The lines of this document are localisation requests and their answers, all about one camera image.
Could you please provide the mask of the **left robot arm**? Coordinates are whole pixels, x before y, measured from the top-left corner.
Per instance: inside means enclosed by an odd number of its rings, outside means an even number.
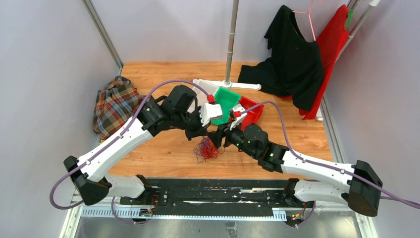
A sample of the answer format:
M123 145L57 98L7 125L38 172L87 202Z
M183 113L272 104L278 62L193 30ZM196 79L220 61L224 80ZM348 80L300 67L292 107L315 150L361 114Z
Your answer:
M148 93L134 115L102 144L79 158L67 157L64 166L68 173L59 182L71 178L81 196L78 204L90 206L107 197L130 197L140 205L148 204L152 192L142 176L115 176L108 171L162 131L180 129L188 139L205 135L211 121L223 112L212 94L199 85L195 87L206 95L205 103L198 102L196 92L183 80L168 96L150 100Z

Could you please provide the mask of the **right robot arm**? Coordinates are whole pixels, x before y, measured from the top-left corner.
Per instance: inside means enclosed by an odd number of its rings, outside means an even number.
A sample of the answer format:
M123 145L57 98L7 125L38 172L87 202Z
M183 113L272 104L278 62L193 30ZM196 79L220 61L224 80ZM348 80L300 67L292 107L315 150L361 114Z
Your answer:
M208 137L216 148L236 146L269 172L309 177L309 180L289 180L283 192L283 200L288 206L325 201L347 205L354 212L369 217L378 214L383 183L365 161L342 164L298 153L269 141L268 134L255 123L244 130L219 125L216 131L208 133Z

